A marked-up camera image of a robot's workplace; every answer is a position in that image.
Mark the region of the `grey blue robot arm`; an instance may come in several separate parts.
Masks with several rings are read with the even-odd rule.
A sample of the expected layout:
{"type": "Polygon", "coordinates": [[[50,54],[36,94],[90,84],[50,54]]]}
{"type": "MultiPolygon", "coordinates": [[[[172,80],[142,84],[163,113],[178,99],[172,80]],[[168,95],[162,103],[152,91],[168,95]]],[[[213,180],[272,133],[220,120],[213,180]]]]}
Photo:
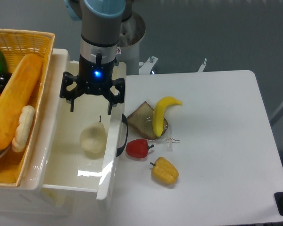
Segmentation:
{"type": "Polygon", "coordinates": [[[60,98],[70,103],[83,94],[103,96],[112,107],[125,100],[125,79],[112,79],[116,62],[124,0],[66,0],[73,19],[82,21],[79,69],[77,75],[63,73],[60,98]]]}

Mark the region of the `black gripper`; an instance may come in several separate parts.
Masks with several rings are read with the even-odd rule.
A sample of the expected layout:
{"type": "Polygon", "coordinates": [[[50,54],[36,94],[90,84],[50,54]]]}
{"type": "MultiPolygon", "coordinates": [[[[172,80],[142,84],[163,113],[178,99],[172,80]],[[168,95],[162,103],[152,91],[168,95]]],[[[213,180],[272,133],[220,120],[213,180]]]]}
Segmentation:
{"type": "Polygon", "coordinates": [[[59,97],[68,101],[70,112],[74,111],[75,99],[82,94],[104,96],[109,102],[108,115],[111,115],[114,105],[124,103],[125,79],[112,80],[114,64],[114,60],[106,64],[100,60],[97,64],[80,55],[78,75],[74,76],[67,71],[63,72],[59,97]],[[68,90],[67,87],[74,82],[76,86],[68,90]],[[118,91],[117,94],[111,91],[112,87],[118,91]]]}

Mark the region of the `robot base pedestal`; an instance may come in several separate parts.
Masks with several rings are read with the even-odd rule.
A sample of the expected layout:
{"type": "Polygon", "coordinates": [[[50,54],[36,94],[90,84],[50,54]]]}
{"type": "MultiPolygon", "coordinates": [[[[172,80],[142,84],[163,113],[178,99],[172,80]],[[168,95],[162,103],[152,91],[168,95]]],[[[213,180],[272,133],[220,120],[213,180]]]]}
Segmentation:
{"type": "Polygon", "coordinates": [[[145,31],[146,25],[143,18],[135,12],[121,23],[116,59],[126,64],[127,75],[139,74],[140,43],[145,31]]]}

